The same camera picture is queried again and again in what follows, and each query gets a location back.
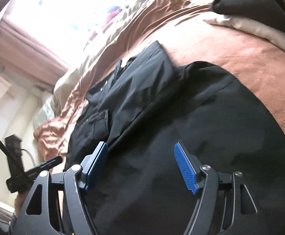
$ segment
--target white wall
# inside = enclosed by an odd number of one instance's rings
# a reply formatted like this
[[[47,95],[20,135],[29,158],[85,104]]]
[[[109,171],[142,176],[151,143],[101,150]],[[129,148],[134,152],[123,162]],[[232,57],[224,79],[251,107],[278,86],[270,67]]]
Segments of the white wall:
[[[32,88],[32,84],[23,77],[5,72],[1,65],[0,75],[13,85],[16,93],[15,97],[5,94],[0,100],[0,139],[2,140],[4,132],[6,131],[10,121],[13,119],[21,105],[25,102],[29,94],[29,90]]]

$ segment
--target white object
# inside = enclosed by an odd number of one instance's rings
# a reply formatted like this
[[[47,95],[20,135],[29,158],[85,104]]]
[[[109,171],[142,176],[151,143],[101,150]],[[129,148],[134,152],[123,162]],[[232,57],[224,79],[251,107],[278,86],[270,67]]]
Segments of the white object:
[[[51,107],[52,98],[52,93],[47,91],[43,92],[41,96],[42,107],[39,109],[33,120],[34,129],[41,126],[46,120],[54,118],[54,112]]]
[[[4,133],[2,140],[12,134],[16,134],[23,140],[22,148],[28,150],[33,156],[35,163],[40,163],[39,154],[37,152],[36,142],[33,136],[33,117],[41,108],[42,91],[33,88],[23,105],[20,107],[7,130]],[[27,153],[23,153],[22,161],[25,170],[31,169],[34,165]],[[11,194],[6,186],[6,180],[10,177],[10,172],[7,164],[7,158],[0,150],[0,216],[7,217],[7,220],[12,216],[14,211],[14,200],[17,193]]]

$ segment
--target black cord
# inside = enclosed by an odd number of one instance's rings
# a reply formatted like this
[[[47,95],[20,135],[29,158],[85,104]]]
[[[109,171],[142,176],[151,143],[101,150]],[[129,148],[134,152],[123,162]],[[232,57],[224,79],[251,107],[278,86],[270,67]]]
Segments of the black cord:
[[[22,151],[25,151],[25,152],[29,155],[30,159],[32,160],[32,164],[33,164],[34,167],[35,167],[36,164],[35,164],[35,160],[34,160],[32,154],[31,154],[28,150],[26,150],[26,149],[22,149]]]
[[[15,167],[18,169],[18,171],[26,178],[28,183],[30,185],[33,184],[33,181],[30,180],[30,178],[26,175],[25,171],[21,168],[21,166],[18,164],[17,160],[14,158],[14,156],[9,152],[9,150],[6,148],[6,146],[1,142],[0,140],[0,149],[1,151],[12,161],[12,163],[15,165]]]

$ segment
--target jacket pocket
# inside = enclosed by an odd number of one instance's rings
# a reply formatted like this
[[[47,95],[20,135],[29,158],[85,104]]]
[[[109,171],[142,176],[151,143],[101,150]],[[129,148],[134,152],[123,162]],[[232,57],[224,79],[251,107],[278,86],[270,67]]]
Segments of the jacket pocket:
[[[90,155],[95,150],[100,141],[106,141],[109,137],[108,127],[108,110],[98,112],[88,119],[78,128],[78,132],[74,134],[70,159],[72,164],[79,164],[86,155]]]

